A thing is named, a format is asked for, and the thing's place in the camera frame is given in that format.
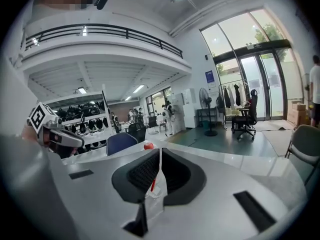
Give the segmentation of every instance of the fluorescent light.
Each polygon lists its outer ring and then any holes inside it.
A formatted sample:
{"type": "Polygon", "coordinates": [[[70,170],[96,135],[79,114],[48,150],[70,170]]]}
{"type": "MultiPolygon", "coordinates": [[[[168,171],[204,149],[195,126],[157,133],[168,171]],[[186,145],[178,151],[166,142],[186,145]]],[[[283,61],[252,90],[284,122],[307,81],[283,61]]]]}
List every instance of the fluorescent light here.
{"type": "Polygon", "coordinates": [[[34,43],[36,46],[39,45],[38,40],[37,40],[36,38],[32,38],[32,41],[33,41],[33,43],[34,43]]]}
{"type": "Polygon", "coordinates": [[[82,35],[83,35],[84,37],[87,36],[87,26],[84,27],[84,29],[83,29],[83,31],[82,31],[82,35]]]}
{"type": "Polygon", "coordinates": [[[144,85],[140,85],[137,89],[135,89],[135,91],[133,92],[134,94],[136,94],[137,92],[139,92],[143,87],[145,87],[144,85]]]}
{"type": "Polygon", "coordinates": [[[82,94],[86,94],[86,90],[83,87],[78,88],[78,91],[82,94]]]}

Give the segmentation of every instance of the office chair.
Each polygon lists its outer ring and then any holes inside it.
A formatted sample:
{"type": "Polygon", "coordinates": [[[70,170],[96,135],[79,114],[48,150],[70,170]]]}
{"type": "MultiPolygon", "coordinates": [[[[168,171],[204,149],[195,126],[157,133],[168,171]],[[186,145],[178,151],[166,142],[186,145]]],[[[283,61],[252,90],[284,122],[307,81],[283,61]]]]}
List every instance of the office chair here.
{"type": "Polygon", "coordinates": [[[154,115],[154,116],[150,116],[149,119],[148,119],[148,128],[153,128],[153,127],[156,127],[158,126],[157,124],[157,117],[154,115]]]}
{"type": "Polygon", "coordinates": [[[301,161],[313,166],[309,176],[306,178],[304,185],[307,185],[311,176],[320,165],[320,130],[310,125],[300,125],[292,134],[289,147],[286,151],[285,158],[290,154],[295,155],[301,161]]]}
{"type": "Polygon", "coordinates": [[[237,140],[240,139],[242,134],[250,134],[252,136],[252,140],[255,140],[256,130],[254,129],[254,125],[258,122],[257,119],[257,103],[258,103],[258,93],[256,89],[251,91],[251,104],[249,108],[238,108],[241,111],[242,116],[235,116],[232,119],[232,128],[231,131],[234,134],[235,132],[241,132],[237,137],[237,140]]]}
{"type": "Polygon", "coordinates": [[[126,132],[120,132],[109,137],[106,141],[106,155],[111,156],[138,144],[138,141],[126,132]]]}
{"type": "Polygon", "coordinates": [[[142,122],[135,122],[129,125],[128,134],[134,137],[138,143],[144,142],[146,140],[147,128],[142,122]]]}

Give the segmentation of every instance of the tree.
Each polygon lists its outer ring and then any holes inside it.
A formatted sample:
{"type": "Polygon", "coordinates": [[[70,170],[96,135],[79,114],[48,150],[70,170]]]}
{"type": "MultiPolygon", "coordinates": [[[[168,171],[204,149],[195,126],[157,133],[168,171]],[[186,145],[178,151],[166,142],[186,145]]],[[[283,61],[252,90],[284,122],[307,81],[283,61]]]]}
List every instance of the tree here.
{"type": "MultiPolygon", "coordinates": [[[[271,23],[267,23],[262,28],[271,41],[283,39],[280,31],[278,30],[278,28],[275,25],[273,25],[271,23]]],[[[267,41],[267,39],[265,38],[264,34],[260,31],[260,29],[256,29],[255,32],[256,32],[256,34],[254,37],[258,41],[258,43],[263,43],[263,42],[267,41]]],[[[284,52],[284,50],[282,49],[282,50],[279,50],[277,55],[279,57],[280,62],[283,62],[285,60],[287,53],[284,52]]],[[[261,57],[262,57],[262,59],[269,59],[269,58],[273,58],[273,55],[272,54],[264,54],[261,57]]]]}
{"type": "Polygon", "coordinates": [[[224,65],[222,63],[216,65],[216,69],[218,70],[219,76],[224,76],[227,72],[224,70],[224,65]]]}

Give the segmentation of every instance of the red object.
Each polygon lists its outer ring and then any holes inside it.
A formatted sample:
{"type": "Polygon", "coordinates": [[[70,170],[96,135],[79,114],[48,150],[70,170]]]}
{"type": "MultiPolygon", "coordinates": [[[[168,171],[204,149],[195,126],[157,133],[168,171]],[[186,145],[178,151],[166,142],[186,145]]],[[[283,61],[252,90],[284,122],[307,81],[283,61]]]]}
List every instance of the red object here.
{"type": "Polygon", "coordinates": [[[151,142],[148,142],[144,144],[144,150],[153,150],[154,149],[154,144],[151,142]]]}
{"type": "Polygon", "coordinates": [[[156,179],[152,181],[151,192],[154,191],[155,184],[156,184],[156,179]]]}

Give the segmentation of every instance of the black railing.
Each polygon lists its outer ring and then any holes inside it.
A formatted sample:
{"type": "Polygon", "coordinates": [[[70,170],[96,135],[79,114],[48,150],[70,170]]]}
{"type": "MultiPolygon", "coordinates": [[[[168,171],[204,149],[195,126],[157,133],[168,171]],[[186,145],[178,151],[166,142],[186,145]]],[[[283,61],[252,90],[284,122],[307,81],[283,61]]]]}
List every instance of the black railing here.
{"type": "Polygon", "coordinates": [[[84,29],[86,29],[85,33],[87,35],[97,35],[97,34],[113,35],[113,36],[119,36],[126,39],[140,40],[142,42],[152,44],[156,47],[159,47],[162,50],[169,51],[183,58],[182,50],[150,34],[146,34],[146,33],[133,30],[131,28],[123,27],[123,26],[108,25],[108,24],[94,24],[94,23],[65,25],[65,26],[58,26],[58,27],[50,28],[48,30],[44,30],[42,32],[29,36],[26,39],[25,50],[28,50],[33,46],[37,46],[42,42],[55,39],[55,38],[60,38],[65,36],[83,36],[85,35],[84,29]]]}

